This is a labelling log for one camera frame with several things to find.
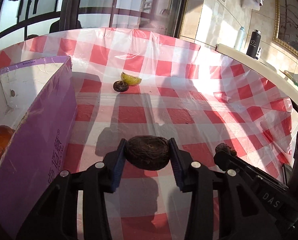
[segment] metal screw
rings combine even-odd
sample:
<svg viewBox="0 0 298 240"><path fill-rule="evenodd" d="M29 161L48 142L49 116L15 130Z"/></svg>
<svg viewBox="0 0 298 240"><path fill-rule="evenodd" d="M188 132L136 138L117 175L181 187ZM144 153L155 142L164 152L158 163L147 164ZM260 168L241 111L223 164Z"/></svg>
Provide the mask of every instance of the metal screw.
<svg viewBox="0 0 298 240"><path fill-rule="evenodd" d="M227 171L228 175L231 176L231 177L234 177L237 175L236 171L235 170L228 170Z"/></svg>
<svg viewBox="0 0 298 240"><path fill-rule="evenodd" d="M192 162L191 163L191 166L193 167L193 168L200 168L201 167L201 163L200 162Z"/></svg>
<svg viewBox="0 0 298 240"><path fill-rule="evenodd" d="M105 166L105 164L103 163L103 162L97 162L96 164L95 164L95 167L97 168L97 169L101 169L101 168L103 168Z"/></svg>
<svg viewBox="0 0 298 240"><path fill-rule="evenodd" d="M63 170L60 172L61 177L67 177L68 175L69 175L69 171L67 171L67 170Z"/></svg>

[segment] lemon wedge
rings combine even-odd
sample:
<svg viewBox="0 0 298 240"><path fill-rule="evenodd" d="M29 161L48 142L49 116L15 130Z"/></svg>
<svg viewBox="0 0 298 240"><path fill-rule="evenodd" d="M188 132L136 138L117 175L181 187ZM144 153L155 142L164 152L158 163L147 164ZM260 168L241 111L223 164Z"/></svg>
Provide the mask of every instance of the lemon wedge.
<svg viewBox="0 0 298 240"><path fill-rule="evenodd" d="M129 86L137 86L142 81L141 78L128 75L124 72L121 73L121 80L126 82Z"/></svg>

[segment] black thermos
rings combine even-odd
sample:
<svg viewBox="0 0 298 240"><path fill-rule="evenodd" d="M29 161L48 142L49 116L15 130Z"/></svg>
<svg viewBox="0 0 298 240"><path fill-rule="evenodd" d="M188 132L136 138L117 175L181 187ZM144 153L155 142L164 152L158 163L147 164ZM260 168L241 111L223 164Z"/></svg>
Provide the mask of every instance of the black thermos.
<svg viewBox="0 0 298 240"><path fill-rule="evenodd" d="M250 56L252 58L256 57L258 47L259 47L259 43L260 43L260 39L261 39L260 31L254 30L251 34L248 50L247 50L247 53L246 53L248 56Z"/></svg>

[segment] tiled wall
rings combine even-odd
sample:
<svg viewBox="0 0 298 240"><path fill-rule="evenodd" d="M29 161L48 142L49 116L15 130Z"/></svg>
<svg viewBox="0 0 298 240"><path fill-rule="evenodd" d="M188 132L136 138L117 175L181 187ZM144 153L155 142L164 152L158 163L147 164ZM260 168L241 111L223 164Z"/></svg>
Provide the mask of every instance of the tiled wall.
<svg viewBox="0 0 298 240"><path fill-rule="evenodd" d="M288 70L298 81L298 57L273 41L275 16L275 0L264 0L264 6L260 8L260 11L252 10L246 48L242 51L246 51L252 31L260 30L260 46L262 47L260 57L274 66L277 71Z"/></svg>
<svg viewBox="0 0 298 240"><path fill-rule="evenodd" d="M251 9L241 0L188 0L181 39L215 48L222 43L233 47L241 26L249 30Z"/></svg>

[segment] red and white tablecloth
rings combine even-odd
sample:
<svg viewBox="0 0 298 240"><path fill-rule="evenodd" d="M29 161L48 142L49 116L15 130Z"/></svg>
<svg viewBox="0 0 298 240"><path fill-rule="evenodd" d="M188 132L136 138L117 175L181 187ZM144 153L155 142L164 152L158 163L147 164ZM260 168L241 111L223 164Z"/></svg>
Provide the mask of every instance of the red and white tablecloth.
<svg viewBox="0 0 298 240"><path fill-rule="evenodd" d="M277 179L290 154L290 99L239 62L199 45L128 29L51 33L0 51L0 68L28 59L70 55L78 115L65 168L84 171L135 135L174 137L180 149L213 170L215 146L225 142L240 158ZM139 86L113 90L121 72ZM176 187L171 165L143 171L126 162L120 187L106 194L113 239L184 238L190 193ZM218 205L215 194L215 234ZM82 201L78 231L82 234Z"/></svg>

